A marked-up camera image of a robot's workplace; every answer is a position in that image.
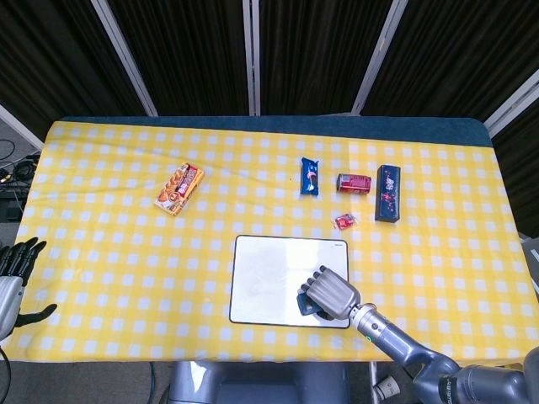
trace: robotic arm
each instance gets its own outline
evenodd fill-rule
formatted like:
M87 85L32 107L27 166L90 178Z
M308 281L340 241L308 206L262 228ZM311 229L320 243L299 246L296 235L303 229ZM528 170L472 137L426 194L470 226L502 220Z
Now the robotic arm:
M355 329L401 366L422 364L414 378L416 396L425 404L537 404L539 348L518 370L467 366L426 348L388 321L372 303L361 304L360 293L324 266L302 289L330 316L350 318Z
M39 313L19 314L24 287L45 245L46 242L37 242L34 237L0 249L0 341L11 334L14 327L40 322L56 309L56 305L48 305Z

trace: black curtain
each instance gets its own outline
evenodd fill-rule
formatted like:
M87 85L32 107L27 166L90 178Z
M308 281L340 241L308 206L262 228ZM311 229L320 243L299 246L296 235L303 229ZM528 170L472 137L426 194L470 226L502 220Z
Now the black curtain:
M262 114L350 112L390 0L260 0Z
M242 0L109 0L160 115L248 114Z
M144 110L89 0L0 2L0 104L41 140L65 115Z
M539 237L539 99L493 138L516 226Z
M361 114L486 120L538 68L538 1L410 0Z

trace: table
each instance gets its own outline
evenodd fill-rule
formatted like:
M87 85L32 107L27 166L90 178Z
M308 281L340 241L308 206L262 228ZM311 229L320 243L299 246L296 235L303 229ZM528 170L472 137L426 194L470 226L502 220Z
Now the table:
M445 141L465 127L444 122ZM343 238L363 298L415 338L462 362L522 359L539 343L539 311L493 149L466 136L476 146L381 140L411 140L414 128L416 138L429 139L417 120L405 120L402 134L389 127L377 139L353 139L55 123L18 239L49 242L22 312L53 301L59 307L45 322L16 330L8 354L385 359L353 330L228 321L234 238L264 234ZM321 161L316 199L299 197L302 156ZM152 202L183 159L207 177L173 218ZM402 219L394 225L374 221L374 193L334 192L337 173L375 178L382 163L403 170ZM358 226L334 230L330 220L348 211Z

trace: white board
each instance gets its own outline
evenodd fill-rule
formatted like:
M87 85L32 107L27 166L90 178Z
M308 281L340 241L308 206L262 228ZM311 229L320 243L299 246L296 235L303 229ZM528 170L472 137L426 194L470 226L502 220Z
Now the white board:
M348 279L344 240L238 236L234 253L230 321L281 326L346 328L349 320L302 316L297 293L325 265Z

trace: dark blue box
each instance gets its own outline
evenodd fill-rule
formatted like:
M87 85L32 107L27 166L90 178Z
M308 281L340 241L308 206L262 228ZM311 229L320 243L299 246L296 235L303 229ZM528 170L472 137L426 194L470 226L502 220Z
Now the dark blue box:
M400 218L399 202L401 193L401 168L380 166L376 181L376 213L377 221L395 223Z

